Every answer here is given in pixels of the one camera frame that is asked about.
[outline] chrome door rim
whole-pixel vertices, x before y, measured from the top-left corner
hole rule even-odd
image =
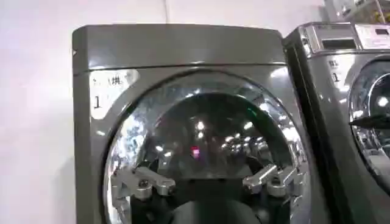
[[[239,96],[258,106],[268,114],[283,133],[289,148],[291,162],[299,172],[303,173],[304,193],[293,201],[301,201],[301,206],[291,205],[291,223],[300,223],[302,216],[307,216],[310,210],[310,174],[306,152],[297,128],[291,116],[282,104],[271,96],[264,88],[249,81],[221,72],[198,72],[179,77],[171,82],[160,85],[146,93],[134,110],[127,116],[118,128],[109,148],[104,171],[103,199],[107,222],[122,224],[118,211],[112,206],[111,176],[120,165],[135,167],[140,158],[140,148],[143,141],[161,114],[183,99],[198,94],[223,93]]]
[[[366,67],[375,66],[375,62]],[[355,79],[349,96],[350,121],[371,115],[371,94],[381,79],[390,76],[388,71],[378,72],[377,74],[360,73]],[[357,126],[351,126],[351,129],[360,155],[369,172],[373,175],[377,183],[390,194],[390,178],[386,178],[386,175],[384,175],[386,170],[390,170],[390,158],[384,152],[375,130]]]

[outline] gray metal surface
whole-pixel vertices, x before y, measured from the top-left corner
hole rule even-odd
[[[305,223],[307,217],[310,217],[312,223],[329,223],[323,188],[319,182],[313,152],[306,140],[288,70],[283,66],[285,58],[277,32],[260,32],[259,29],[243,31],[240,27],[169,25],[170,31],[161,33],[152,31],[155,25],[141,25],[142,32],[133,33],[126,31],[127,27],[84,27],[74,33],[73,43],[77,51],[73,58],[77,223],[107,223],[108,214],[102,201],[106,205],[112,201],[107,201],[108,198],[104,197],[102,183],[107,183],[104,170],[113,139],[129,112],[148,91],[164,85],[173,77],[202,69],[227,72],[243,81],[254,83],[264,88],[283,111],[287,111],[286,118],[292,123],[289,125],[296,128],[302,143],[298,149],[293,145],[291,147],[303,150],[305,154],[300,156],[305,155],[307,158],[304,162],[306,165],[300,171],[310,172],[310,176],[307,175],[301,181],[303,184],[310,183],[310,190],[303,187],[301,196],[291,202],[295,211],[292,219],[296,223]],[[145,34],[153,34],[148,39],[153,41],[151,45],[143,42]],[[136,36],[132,39],[135,42],[130,41],[130,36]],[[169,37],[170,40],[163,40],[161,37]],[[131,78],[127,80],[129,85],[125,90],[121,89],[114,94],[113,101],[106,104],[109,106],[108,110],[93,116],[96,103],[91,92],[96,90],[93,90],[94,78],[106,78],[115,74],[113,70],[93,71],[104,68],[137,69],[126,72],[127,78]],[[107,93],[113,94],[111,90],[108,89]]]
[[[351,88],[363,67],[388,58],[386,49],[308,54],[302,27],[285,40],[294,84],[315,148],[329,170],[342,219],[354,223],[390,223],[390,196],[379,187],[360,157],[349,126]]]
[[[275,30],[229,26],[85,26],[73,33],[73,73],[172,65],[285,64],[280,38]]]

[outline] gray washing machine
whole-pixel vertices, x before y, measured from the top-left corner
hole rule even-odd
[[[390,223],[390,27],[311,23],[285,47],[338,218]]]
[[[328,223],[274,30],[73,33],[77,223]]]

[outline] washer door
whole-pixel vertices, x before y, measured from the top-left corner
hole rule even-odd
[[[390,194],[390,62],[361,71],[350,93],[350,121],[358,148],[378,184]]]
[[[108,223],[131,223],[130,197],[128,205],[113,206],[112,176],[123,167],[146,166],[175,181],[242,180],[269,164],[298,170],[303,193],[292,199],[291,221],[307,223],[307,159],[278,100],[234,75],[199,71],[178,77],[142,96],[113,138],[103,190]]]

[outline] digital display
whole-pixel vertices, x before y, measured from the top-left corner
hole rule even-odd
[[[356,49],[355,40],[353,39],[333,39],[322,40],[324,49],[339,50],[339,49]]]
[[[377,33],[378,35],[389,35],[389,32],[386,29],[376,29],[375,33]]]

